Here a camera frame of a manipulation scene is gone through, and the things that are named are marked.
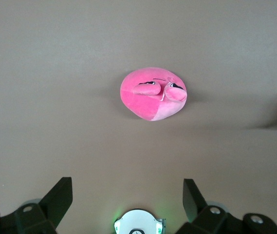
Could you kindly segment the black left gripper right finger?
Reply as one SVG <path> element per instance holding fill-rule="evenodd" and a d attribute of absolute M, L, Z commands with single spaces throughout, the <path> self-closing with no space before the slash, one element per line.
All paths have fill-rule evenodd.
<path fill-rule="evenodd" d="M 193 179 L 183 181 L 183 207 L 188 222 L 178 234 L 277 234 L 277 224 L 269 217 L 247 213 L 238 219 L 218 205 L 209 205 Z"/>

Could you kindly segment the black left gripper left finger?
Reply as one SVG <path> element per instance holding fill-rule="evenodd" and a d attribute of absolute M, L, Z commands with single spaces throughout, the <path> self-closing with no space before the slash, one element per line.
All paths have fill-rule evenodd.
<path fill-rule="evenodd" d="M 0 216 L 0 234 L 56 234 L 72 202 L 72 178 L 62 177 L 38 203 L 24 204 Z"/>

